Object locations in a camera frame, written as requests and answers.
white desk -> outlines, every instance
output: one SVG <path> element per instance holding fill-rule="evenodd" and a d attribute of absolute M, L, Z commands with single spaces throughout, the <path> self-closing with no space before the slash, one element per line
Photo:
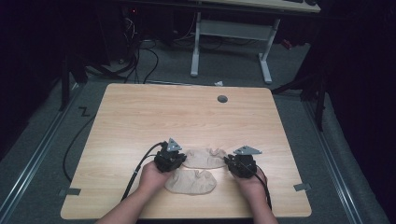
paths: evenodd
<path fill-rule="evenodd" d="M 283 0 L 201 0 L 201 2 L 209 3 L 220 3 L 220 4 L 232 4 L 241 5 L 246 7 L 265 7 L 278 10 L 292 10 L 299 12 L 320 12 L 320 7 L 311 7 L 307 3 L 293 3 Z M 235 23 L 226 21 L 209 21 L 201 20 L 201 13 L 197 13 L 196 29 L 195 29 L 195 45 L 192 54 L 191 63 L 191 76 L 197 77 L 199 70 L 199 42 L 201 35 L 217 35 L 224 37 L 235 37 L 243 39 L 254 39 L 265 41 L 266 44 L 262 53 L 259 54 L 259 62 L 262 67 L 262 75 L 264 81 L 267 84 L 272 83 L 271 74 L 268 69 L 267 57 L 270 52 L 271 46 L 274 42 L 276 31 L 280 19 L 276 19 L 272 26 L 260 26 L 245 23 Z"/>

wire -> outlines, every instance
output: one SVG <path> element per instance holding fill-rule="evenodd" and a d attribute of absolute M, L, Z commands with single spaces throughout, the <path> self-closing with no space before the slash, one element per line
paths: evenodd
<path fill-rule="evenodd" d="M 151 53 L 153 53 L 153 54 L 155 55 L 157 61 L 156 61 L 155 65 L 154 65 L 154 67 L 151 69 L 151 71 L 146 75 L 145 79 L 143 80 L 143 84 L 146 84 L 146 81 L 148 80 L 148 78 L 149 78 L 149 76 L 151 75 L 151 73 L 154 72 L 154 70 L 157 68 L 158 62 L 159 62 L 159 60 L 160 60 L 160 59 L 158 58 L 158 55 L 157 55 L 154 51 L 152 51 L 151 49 L 145 49 L 145 50 L 148 50 L 148 51 L 150 51 Z"/>
<path fill-rule="evenodd" d="M 131 69 L 131 72 L 125 77 L 124 83 L 127 83 L 127 82 L 128 82 L 129 76 L 130 76 L 134 71 L 136 71 L 136 69 L 137 69 L 137 64 L 138 64 L 138 63 L 139 63 L 139 53 L 137 53 L 137 57 L 134 56 L 134 67 Z"/>
<path fill-rule="evenodd" d="M 166 144 L 166 143 L 165 143 L 165 142 L 161 142 L 161 143 L 157 143 L 157 144 L 155 144 L 154 146 L 152 146 L 152 147 L 148 150 L 148 152 L 146 153 L 146 155 L 142 158 L 142 160 L 139 162 L 139 164 L 137 164 L 136 169 L 134 169 L 134 174 L 132 175 L 131 179 L 129 180 L 128 186 L 126 187 L 126 190 L 125 190 L 124 194 L 122 195 L 122 199 L 121 199 L 121 200 L 124 200 L 126 197 L 128 197 L 129 190 L 131 189 L 131 186 L 132 186 L 132 184 L 134 183 L 134 180 L 136 179 L 137 173 L 139 172 L 140 167 L 142 166 L 143 161 L 144 161 L 145 159 L 147 159 L 148 157 L 153 156 L 153 155 L 149 155 L 149 153 L 152 151 L 152 149 L 154 149 L 154 148 L 157 147 L 157 146 L 161 146 L 162 144 Z"/>
<path fill-rule="evenodd" d="M 224 39 L 224 43 L 230 44 L 230 45 L 237 45 L 237 46 L 246 46 L 246 45 L 252 45 L 252 44 L 259 42 L 259 40 L 249 39 L 249 40 L 245 40 L 244 43 L 238 43 L 235 40 L 232 41 L 232 39 L 234 39 L 234 38 L 226 38 L 226 39 Z"/>
<path fill-rule="evenodd" d="M 74 136 L 72 142 L 69 144 L 69 146 L 67 147 L 66 152 L 64 153 L 64 162 L 62 164 L 62 167 L 64 169 L 64 176 L 66 177 L 66 179 L 71 183 L 72 182 L 72 178 L 70 177 L 70 175 L 67 173 L 66 171 L 66 158 L 67 155 L 69 154 L 70 148 L 73 146 L 73 144 L 76 142 L 78 136 L 82 133 L 82 131 L 85 129 L 85 127 L 87 127 L 87 125 L 93 121 L 93 119 L 96 117 L 96 114 L 92 116 L 92 118 L 90 118 L 85 124 L 84 126 L 82 126 L 82 128 L 79 129 L 78 133 Z"/>
<path fill-rule="evenodd" d="M 206 48 L 202 44 L 200 44 L 199 47 L 202 48 L 202 49 L 214 50 L 214 49 L 219 49 L 224 43 L 224 38 L 223 37 L 210 36 L 208 39 L 212 39 L 212 40 L 214 39 L 214 41 L 212 43 L 216 42 L 217 41 L 216 39 L 219 39 L 219 43 L 214 48 Z"/>
<path fill-rule="evenodd" d="M 266 183 L 264 183 L 264 181 L 262 181 L 262 179 L 254 172 L 252 172 L 249 168 L 246 167 L 246 165 L 242 162 L 238 162 L 239 164 L 243 165 L 249 172 L 251 172 L 254 176 L 256 176 L 259 181 L 262 183 L 262 186 L 264 187 L 264 191 L 265 191 L 265 195 L 267 196 L 267 203 L 268 206 L 270 207 L 270 209 L 272 210 L 272 203 L 271 203 L 271 196 L 270 196 L 270 191 L 268 190 L 268 186 Z M 260 168 L 260 166 L 256 165 L 261 171 L 262 174 L 264 175 L 264 171 L 262 170 L 262 168 Z"/>
<path fill-rule="evenodd" d="M 194 17 L 192 18 L 192 22 L 191 22 L 189 31 L 185 35 L 183 35 L 181 38 L 174 39 L 174 41 L 189 39 L 189 38 L 195 36 L 195 35 L 190 35 L 189 36 L 189 34 L 191 33 L 192 27 L 194 27 L 196 16 L 197 16 L 197 13 L 194 13 Z"/>
<path fill-rule="evenodd" d="M 128 31 L 128 30 L 131 28 L 132 25 L 134 26 L 134 22 L 131 21 L 131 20 L 129 20 L 128 18 L 125 18 L 125 20 L 127 20 L 127 21 L 129 21 L 129 22 L 131 23 L 131 24 L 129 25 L 129 27 L 126 29 L 126 31 Z M 131 40 L 134 40 L 134 29 L 132 30 Z"/>

metal stand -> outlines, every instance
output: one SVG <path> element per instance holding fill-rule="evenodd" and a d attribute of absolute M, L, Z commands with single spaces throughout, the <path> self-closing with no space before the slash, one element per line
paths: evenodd
<path fill-rule="evenodd" d="M 265 83 L 271 84 L 271 74 L 266 60 L 274 42 L 279 23 L 280 19 L 276 19 L 273 26 L 252 25 L 227 21 L 201 20 L 201 12 L 198 12 L 195 27 L 195 46 L 192 53 L 191 76 L 198 77 L 200 36 L 216 35 L 266 41 L 263 53 L 259 54 L 259 61 L 260 65 L 262 66 L 262 75 L 264 77 Z"/>
<path fill-rule="evenodd" d="M 272 94 L 279 94 L 283 91 L 290 89 L 300 89 L 301 86 L 307 86 L 303 88 L 303 92 L 301 93 L 302 101 L 309 101 L 316 99 L 317 106 L 315 110 L 315 122 L 318 126 L 318 129 L 322 132 L 322 117 L 324 110 L 324 100 L 325 100 L 325 92 L 326 92 L 326 84 L 328 77 L 328 70 L 326 69 L 326 65 L 323 65 L 323 68 L 320 69 L 315 74 L 311 74 L 310 76 L 305 76 L 300 79 L 295 79 L 294 81 L 281 86 L 279 88 L 271 90 Z"/>
<path fill-rule="evenodd" d="M 74 80 L 79 85 L 84 85 L 88 81 L 85 73 L 85 66 L 81 60 L 72 55 L 66 55 L 62 61 L 62 105 L 59 109 L 64 111 L 70 101 L 70 77 L 69 73 L 73 75 Z"/>

black cable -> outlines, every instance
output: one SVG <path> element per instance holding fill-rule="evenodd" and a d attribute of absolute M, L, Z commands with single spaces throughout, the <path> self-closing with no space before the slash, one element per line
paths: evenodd
<path fill-rule="evenodd" d="M 189 39 L 191 39 L 193 37 L 194 37 L 194 35 L 192 35 L 192 36 L 190 36 L 188 38 L 184 38 L 182 40 L 174 40 L 173 43 L 178 45 L 178 46 L 181 46 L 181 47 L 189 47 L 189 46 L 194 45 L 194 43 L 195 43 L 194 40 L 189 40 Z M 179 42 L 189 42 L 189 43 L 188 44 L 180 44 Z"/>
<path fill-rule="evenodd" d="M 137 61 L 140 61 L 140 48 L 137 49 Z M 137 65 L 136 65 L 136 69 L 134 70 L 134 84 L 139 84 L 140 80 L 139 80 L 139 75 L 137 74 Z"/>
<path fill-rule="evenodd" d="M 225 38 L 224 43 L 230 44 L 230 45 L 236 45 L 236 46 L 246 46 L 246 45 L 252 45 L 252 44 L 259 42 L 259 40 L 249 39 L 249 40 L 245 40 L 244 43 L 238 43 L 238 42 L 232 41 L 230 39 L 231 38 Z"/>
<path fill-rule="evenodd" d="M 265 194 L 267 196 L 268 206 L 272 210 L 271 196 L 270 196 L 270 191 L 268 190 L 267 184 L 264 183 L 264 181 L 262 181 L 262 179 L 256 173 L 253 173 L 249 168 L 247 168 L 244 163 L 239 162 L 239 164 L 242 164 L 249 172 L 251 172 L 254 176 L 256 176 L 259 179 L 259 181 L 262 183 L 262 186 L 264 187 Z M 256 165 L 256 166 L 262 171 L 262 174 L 264 175 L 264 171 L 262 170 L 262 168 L 260 168 L 260 166 L 258 166 L 258 165 Z"/>
<path fill-rule="evenodd" d="M 66 152 L 64 153 L 64 162 L 62 164 L 63 169 L 64 169 L 64 176 L 66 177 L 66 179 L 71 183 L 72 182 L 72 178 L 70 177 L 70 175 L 67 173 L 66 171 L 66 158 L 67 155 L 69 154 L 70 148 L 73 146 L 73 144 L 76 142 L 78 136 L 82 133 L 82 131 L 85 129 L 85 127 L 87 127 L 87 125 L 93 121 L 93 119 L 96 117 L 96 114 L 92 116 L 92 118 L 90 118 L 85 124 L 84 126 L 82 126 L 82 128 L 79 129 L 78 133 L 74 136 L 72 142 L 69 144 Z"/>
<path fill-rule="evenodd" d="M 134 174 L 132 175 L 131 179 L 129 180 L 128 186 L 126 187 L 126 190 L 124 192 L 124 194 L 122 195 L 122 199 L 124 200 L 126 197 L 128 197 L 128 193 L 129 190 L 131 189 L 132 184 L 134 183 L 134 180 L 136 179 L 137 173 L 140 170 L 140 167 L 142 166 L 142 163 L 145 159 L 147 159 L 148 157 L 152 156 L 149 155 L 149 153 L 152 151 L 152 149 L 154 149 L 157 146 L 161 146 L 162 144 L 166 144 L 166 142 L 161 142 L 161 143 L 157 143 L 154 146 L 152 146 L 151 149 L 148 150 L 148 152 L 146 153 L 146 155 L 142 158 L 142 160 L 139 162 L 139 164 L 136 166 L 136 169 L 134 169 Z"/>
<path fill-rule="evenodd" d="M 216 37 L 211 36 L 211 37 L 212 37 L 211 39 L 215 39 L 215 41 L 217 41 L 216 40 L 217 38 L 219 39 L 219 43 L 218 43 L 217 46 L 215 46 L 214 48 L 206 48 L 202 44 L 200 44 L 199 47 L 202 48 L 202 49 L 214 50 L 214 49 L 219 49 L 223 45 L 223 43 L 224 43 L 224 38 L 223 37 L 217 37 L 217 36 Z"/>
<path fill-rule="evenodd" d="M 143 84 L 146 84 L 146 81 L 148 80 L 148 78 L 149 78 L 149 76 L 151 75 L 151 73 L 154 72 L 154 70 L 157 68 L 158 61 L 160 60 L 160 59 L 158 58 L 158 55 L 157 55 L 154 51 L 152 51 L 151 49 L 145 49 L 145 50 L 148 50 L 148 51 L 150 51 L 151 53 L 153 53 L 153 54 L 155 55 L 156 59 L 157 59 L 157 62 L 155 63 L 155 65 L 154 65 L 154 67 L 151 69 L 151 71 L 146 75 L 145 79 L 143 80 Z"/>
<path fill-rule="evenodd" d="M 129 76 L 136 70 L 137 64 L 139 63 L 139 57 L 134 56 L 134 67 L 131 69 L 131 72 L 124 79 L 124 83 L 128 82 Z"/>

desk leg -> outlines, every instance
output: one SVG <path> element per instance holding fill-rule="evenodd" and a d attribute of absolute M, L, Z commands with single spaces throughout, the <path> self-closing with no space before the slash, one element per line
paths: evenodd
<path fill-rule="evenodd" d="M 194 52 L 192 53 L 192 63 L 191 63 L 192 77 L 198 77 L 200 34 L 201 34 L 201 12 L 197 12 L 197 22 L 195 27 L 195 45 L 194 45 Z"/>
<path fill-rule="evenodd" d="M 259 54 L 260 65 L 262 66 L 262 75 L 264 76 L 264 81 L 267 84 L 272 83 L 271 74 L 270 74 L 270 71 L 268 69 L 268 64 L 267 64 L 267 57 L 268 57 L 268 54 L 270 53 L 271 46 L 274 42 L 274 38 L 275 38 L 277 27 L 279 26 L 279 23 L 280 23 L 280 19 L 276 19 L 274 22 L 274 25 L 271 29 L 270 36 L 267 41 L 267 45 L 265 46 L 264 53 Z"/>

